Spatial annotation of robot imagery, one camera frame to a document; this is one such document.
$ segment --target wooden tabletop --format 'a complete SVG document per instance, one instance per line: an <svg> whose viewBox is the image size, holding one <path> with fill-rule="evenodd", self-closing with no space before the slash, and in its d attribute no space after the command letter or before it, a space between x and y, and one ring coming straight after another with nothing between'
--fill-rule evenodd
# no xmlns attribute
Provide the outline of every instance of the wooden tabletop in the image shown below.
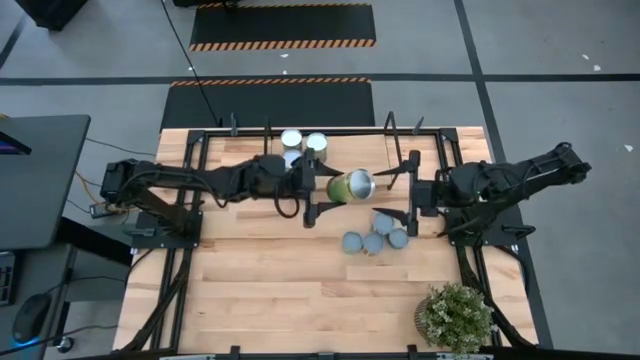
<svg viewBox="0 0 640 360"><path fill-rule="evenodd" d="M491 160L481 127L457 130L465 162ZM164 130L156 161L182 166L187 133ZM439 168L433 138L403 136L400 144L404 158L410 150L421 151L420 178L433 179ZM281 153L277 139L269 147ZM262 150L262 138L213 138L206 169L235 165ZM393 138L330 137L327 165L345 172L396 166ZM342 251L345 232L370 230L372 207L406 211L408 176L400 176L391 191L381 186L390 179L379 180L372 199L323 213L312 229L302 226L302 211L294 219L280 217L272 200L219 209L210 195L203 195L202 239L191 265L180 353L228 353L232 345L240 345L244 353L403 352L407 344L417 344L419 351L436 350L420 338L412 319L428 285L460 282L454 249L446 238L435 237L443 221L420 218L420 235L402 250L387 246L374 257ZM326 179L318 182L315 201L326 200L325 185ZM167 202L176 199L174 190L154 191ZM293 210L290 201L282 207ZM535 342L518 262L490 247L483 251L495 302ZM155 307L164 259L165 251L155 250L131 274L114 348L129 342ZM168 344L172 318L165 318L163 345Z"/></svg>

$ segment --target potted plant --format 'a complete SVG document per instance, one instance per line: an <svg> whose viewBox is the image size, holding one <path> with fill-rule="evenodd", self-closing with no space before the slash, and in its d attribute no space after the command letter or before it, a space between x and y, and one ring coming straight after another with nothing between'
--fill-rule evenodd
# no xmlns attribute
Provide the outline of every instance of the potted plant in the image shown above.
<svg viewBox="0 0 640 360"><path fill-rule="evenodd" d="M418 304L414 321L428 345L458 355L476 353L491 333L492 311L476 290L446 284L441 290L431 287L431 294Z"/></svg>

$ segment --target concrete floor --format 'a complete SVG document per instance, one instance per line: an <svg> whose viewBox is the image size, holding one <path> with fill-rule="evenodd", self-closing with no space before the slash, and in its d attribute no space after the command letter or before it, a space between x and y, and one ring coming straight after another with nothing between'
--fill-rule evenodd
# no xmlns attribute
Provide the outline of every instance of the concrete floor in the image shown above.
<svg viewBox="0 0 640 360"><path fill-rule="evenodd" d="M322 1L287 1L291 2ZM191 57L201 75L282 74L283 70L471 74L453 1L370 3L378 36L372 49L193 53ZM188 41L195 10L176 9L170 1L167 5L180 36ZM485 74L640 72L638 1L464 0L464 6ZM0 49L20 16L12 1L0 1ZM280 57L283 53L289 56ZM90 1L61 33L37 28L28 20L0 66L0 83L190 75L157 0ZM640 354L636 309L640 283L635 276L640 272L635 258L640 256L640 242L635 239L633 210L640 203L640 83L589 79L488 83L487 88L509 161L569 141L594 168L584 183L548 189L521 206L525 223L538 228L529 243L554 347ZM90 137L153 152L167 91L168 84L5 85L0 86L0 113L89 114ZM378 124L393 110L403 125L425 116L429 126L486 126L473 82L374 81L372 92ZM636 150L628 151L625 145ZM87 143L78 170L100 182L106 162L126 157ZM83 207L90 204L77 182L70 199ZM71 206L65 215L86 224L101 223ZM68 328L114 324L119 308L118 302L80 304L72 308ZM104 354L112 339L113 332L79 335L77 349L67 356Z"/></svg>

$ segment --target orange and black striped mat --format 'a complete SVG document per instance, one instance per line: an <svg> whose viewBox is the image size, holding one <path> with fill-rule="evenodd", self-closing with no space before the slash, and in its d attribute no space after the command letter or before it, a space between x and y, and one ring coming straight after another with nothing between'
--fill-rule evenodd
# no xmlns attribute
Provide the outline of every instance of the orange and black striped mat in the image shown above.
<svg viewBox="0 0 640 360"><path fill-rule="evenodd" d="M201 5L191 51L372 47L376 43L369 4Z"/></svg>
<svg viewBox="0 0 640 360"><path fill-rule="evenodd" d="M223 125L239 127L375 126L371 84L364 77L273 77L201 81ZM196 81L171 84L162 129L215 127Z"/></svg>

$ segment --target computer monitor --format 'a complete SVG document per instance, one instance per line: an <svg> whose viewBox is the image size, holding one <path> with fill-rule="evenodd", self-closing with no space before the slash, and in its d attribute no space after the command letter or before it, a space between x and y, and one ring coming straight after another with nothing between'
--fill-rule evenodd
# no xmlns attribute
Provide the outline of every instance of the computer monitor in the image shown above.
<svg viewBox="0 0 640 360"><path fill-rule="evenodd" d="M31 148L0 131L0 155L29 155Z"/></svg>

